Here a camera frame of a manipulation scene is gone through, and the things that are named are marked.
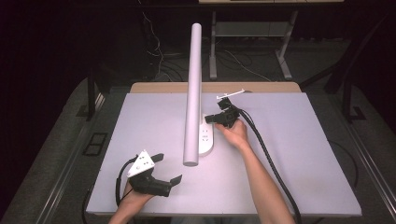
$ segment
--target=white tube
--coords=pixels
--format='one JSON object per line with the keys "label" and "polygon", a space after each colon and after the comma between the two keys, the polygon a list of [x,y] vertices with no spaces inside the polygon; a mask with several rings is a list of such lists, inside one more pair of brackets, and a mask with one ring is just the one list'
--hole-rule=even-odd
{"label": "white tube", "polygon": [[202,27],[191,28],[189,91],[187,94],[183,164],[196,166],[199,160],[199,125],[201,123],[201,37]]}

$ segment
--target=person's left hand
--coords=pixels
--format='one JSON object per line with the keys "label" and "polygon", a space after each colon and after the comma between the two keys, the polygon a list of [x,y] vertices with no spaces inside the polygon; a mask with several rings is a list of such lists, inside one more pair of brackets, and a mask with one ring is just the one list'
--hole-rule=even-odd
{"label": "person's left hand", "polygon": [[129,182],[127,182],[125,185],[124,197],[116,213],[110,219],[109,224],[127,223],[152,197],[154,197],[154,195],[142,194],[134,191]]}

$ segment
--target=hand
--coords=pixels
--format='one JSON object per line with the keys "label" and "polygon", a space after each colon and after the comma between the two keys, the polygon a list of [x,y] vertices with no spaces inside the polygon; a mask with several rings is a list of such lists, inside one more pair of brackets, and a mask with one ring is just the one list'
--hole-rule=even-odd
{"label": "hand", "polygon": [[230,129],[225,128],[223,125],[216,123],[215,127],[224,134],[224,137],[238,149],[249,147],[248,131],[245,123],[237,119]]}
{"label": "hand", "polygon": [[109,224],[127,223],[152,197],[154,195],[134,191],[129,182],[127,182],[124,190],[124,198],[121,200],[116,213],[110,219]]}

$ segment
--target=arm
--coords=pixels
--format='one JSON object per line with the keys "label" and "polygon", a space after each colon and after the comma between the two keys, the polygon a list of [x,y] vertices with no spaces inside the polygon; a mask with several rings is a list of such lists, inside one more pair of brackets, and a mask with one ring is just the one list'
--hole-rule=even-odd
{"label": "arm", "polygon": [[262,223],[294,223],[276,183],[257,158],[248,142],[247,127],[238,119],[231,129],[215,124],[241,153],[247,170],[251,196]]}
{"label": "arm", "polygon": [[[124,195],[132,189],[129,183],[125,186]],[[129,192],[120,202],[116,213],[110,219],[108,224],[126,224],[136,215],[140,209],[148,202],[153,195],[138,193],[134,190]]]}

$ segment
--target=background desk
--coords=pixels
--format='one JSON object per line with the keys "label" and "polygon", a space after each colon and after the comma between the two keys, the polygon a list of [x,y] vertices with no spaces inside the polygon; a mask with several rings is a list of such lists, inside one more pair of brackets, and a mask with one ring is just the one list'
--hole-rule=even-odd
{"label": "background desk", "polygon": [[[146,149],[164,153],[153,175],[169,180],[183,175],[169,198],[155,197],[143,216],[235,216],[256,214],[244,163],[237,150],[215,130],[213,151],[196,167],[182,164],[187,83],[139,83],[125,98],[119,120],[96,180],[87,212],[111,214],[116,209],[115,179],[121,166]],[[138,93],[160,88],[172,93]],[[247,91],[231,97],[254,119],[263,141],[303,216],[359,216],[361,208],[347,183],[316,115],[295,83],[204,83],[204,92]],[[203,112],[219,113],[216,95],[204,93]],[[254,133],[248,136],[269,169]]]}

